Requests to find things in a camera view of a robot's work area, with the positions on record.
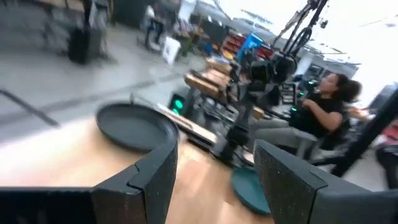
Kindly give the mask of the person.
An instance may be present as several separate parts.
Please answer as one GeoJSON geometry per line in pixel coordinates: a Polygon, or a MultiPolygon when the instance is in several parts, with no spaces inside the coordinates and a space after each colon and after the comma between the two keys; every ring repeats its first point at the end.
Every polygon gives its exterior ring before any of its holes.
{"type": "Polygon", "coordinates": [[[295,135],[303,131],[320,139],[341,127],[345,104],[361,93],[362,84],[340,73],[330,73],[318,85],[318,91],[303,99],[297,114],[289,120],[279,118],[254,119],[250,123],[248,152],[254,152],[254,141],[267,141],[291,154],[300,146],[295,135]]]}

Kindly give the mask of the white stool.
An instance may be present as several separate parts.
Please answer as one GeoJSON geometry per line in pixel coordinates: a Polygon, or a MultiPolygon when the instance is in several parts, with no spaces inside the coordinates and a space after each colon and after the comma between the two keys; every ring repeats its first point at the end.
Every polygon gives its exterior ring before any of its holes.
{"type": "Polygon", "coordinates": [[[181,48],[181,44],[179,41],[177,41],[171,37],[166,37],[165,41],[164,41],[164,47],[162,50],[162,58],[169,65],[174,64],[180,48],[181,48]]]}

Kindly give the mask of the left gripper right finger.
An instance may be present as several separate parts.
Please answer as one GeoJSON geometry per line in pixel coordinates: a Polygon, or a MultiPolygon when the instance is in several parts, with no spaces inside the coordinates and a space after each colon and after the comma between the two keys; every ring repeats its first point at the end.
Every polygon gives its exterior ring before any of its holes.
{"type": "Polygon", "coordinates": [[[398,224],[398,190],[372,192],[266,141],[254,147],[275,224],[398,224]]]}

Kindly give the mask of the wooden crate stack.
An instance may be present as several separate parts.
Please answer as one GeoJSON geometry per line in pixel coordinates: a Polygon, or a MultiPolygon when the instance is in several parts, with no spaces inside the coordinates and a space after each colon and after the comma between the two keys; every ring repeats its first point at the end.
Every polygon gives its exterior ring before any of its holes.
{"type": "Polygon", "coordinates": [[[231,80],[232,67],[228,63],[219,63],[212,58],[207,58],[205,65],[204,72],[194,70],[188,72],[184,77],[185,83],[214,98],[224,98],[226,86],[231,80]]]}

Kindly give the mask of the black bin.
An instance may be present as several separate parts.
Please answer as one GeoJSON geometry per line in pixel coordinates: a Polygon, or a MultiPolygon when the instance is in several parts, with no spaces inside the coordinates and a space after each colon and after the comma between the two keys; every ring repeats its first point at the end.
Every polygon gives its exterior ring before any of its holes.
{"type": "Polygon", "coordinates": [[[74,63],[85,65],[100,57],[102,37],[98,29],[73,28],[68,40],[68,58],[74,63]]]}

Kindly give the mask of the black plate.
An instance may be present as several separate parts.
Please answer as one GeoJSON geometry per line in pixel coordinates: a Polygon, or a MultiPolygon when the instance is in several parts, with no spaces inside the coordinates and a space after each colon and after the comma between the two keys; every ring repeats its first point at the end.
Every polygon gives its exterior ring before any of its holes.
{"type": "Polygon", "coordinates": [[[110,103],[96,112],[101,133],[115,145],[138,152],[151,152],[178,144],[178,127],[166,115],[148,106],[110,103]]]}

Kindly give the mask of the blue storage bin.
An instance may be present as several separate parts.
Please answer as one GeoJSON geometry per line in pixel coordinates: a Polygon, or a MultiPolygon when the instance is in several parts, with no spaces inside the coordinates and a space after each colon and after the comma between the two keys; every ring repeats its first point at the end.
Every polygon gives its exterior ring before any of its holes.
{"type": "Polygon", "coordinates": [[[246,37],[243,45],[241,46],[240,50],[238,51],[236,58],[238,60],[241,60],[243,57],[243,54],[246,50],[256,49],[256,48],[260,47],[263,44],[263,42],[264,41],[258,35],[254,34],[254,33],[250,33],[246,37]]]}

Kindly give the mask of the black box green light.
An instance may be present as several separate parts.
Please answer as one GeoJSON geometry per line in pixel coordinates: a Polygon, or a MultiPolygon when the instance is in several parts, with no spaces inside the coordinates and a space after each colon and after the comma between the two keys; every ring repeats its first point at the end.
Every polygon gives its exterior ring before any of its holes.
{"type": "Polygon", "coordinates": [[[178,115],[183,114],[185,100],[186,100],[186,94],[173,93],[169,101],[168,109],[174,112],[175,114],[178,115]]]}

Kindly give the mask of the teal plate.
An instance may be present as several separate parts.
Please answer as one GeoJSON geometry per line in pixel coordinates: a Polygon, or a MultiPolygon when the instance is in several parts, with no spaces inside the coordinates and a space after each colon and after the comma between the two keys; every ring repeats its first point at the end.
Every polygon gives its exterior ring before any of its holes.
{"type": "Polygon", "coordinates": [[[231,174],[231,186],[238,200],[250,211],[259,215],[271,214],[259,176],[254,169],[235,168],[231,174]]]}

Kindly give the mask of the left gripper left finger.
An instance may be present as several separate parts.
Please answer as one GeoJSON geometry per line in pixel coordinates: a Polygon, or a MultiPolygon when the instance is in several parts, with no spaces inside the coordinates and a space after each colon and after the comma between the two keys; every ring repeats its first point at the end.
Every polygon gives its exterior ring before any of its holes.
{"type": "Polygon", "coordinates": [[[0,224],[165,224],[178,142],[94,187],[0,187],[0,224]]]}

